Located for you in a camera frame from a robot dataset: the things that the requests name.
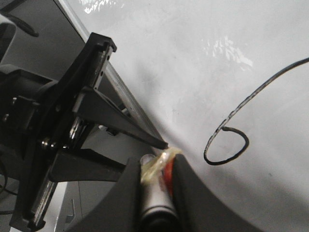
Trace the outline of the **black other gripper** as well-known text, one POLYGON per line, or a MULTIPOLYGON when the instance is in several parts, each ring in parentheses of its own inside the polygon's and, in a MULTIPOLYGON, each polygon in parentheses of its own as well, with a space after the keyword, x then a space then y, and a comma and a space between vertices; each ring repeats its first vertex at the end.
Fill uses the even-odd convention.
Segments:
POLYGON ((0 70, 0 173, 19 182, 10 225, 43 228, 57 182, 116 182, 125 165, 92 149, 80 149, 96 124, 158 149, 168 144, 142 129, 98 91, 116 45, 92 33, 56 81, 21 68, 0 70))

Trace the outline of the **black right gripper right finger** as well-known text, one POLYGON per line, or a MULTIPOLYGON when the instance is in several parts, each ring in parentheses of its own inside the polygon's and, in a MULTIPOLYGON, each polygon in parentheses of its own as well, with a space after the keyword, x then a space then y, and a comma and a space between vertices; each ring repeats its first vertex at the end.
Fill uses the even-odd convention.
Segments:
POLYGON ((261 231, 221 202, 182 154, 177 154, 173 161, 172 196, 181 232, 261 231))

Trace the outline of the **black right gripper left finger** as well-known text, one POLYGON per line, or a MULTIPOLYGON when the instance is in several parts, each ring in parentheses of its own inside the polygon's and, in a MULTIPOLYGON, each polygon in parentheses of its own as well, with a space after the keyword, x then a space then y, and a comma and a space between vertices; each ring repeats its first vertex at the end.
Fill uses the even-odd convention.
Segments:
POLYGON ((106 197, 70 232, 136 232, 140 204, 140 162, 130 158, 106 197))

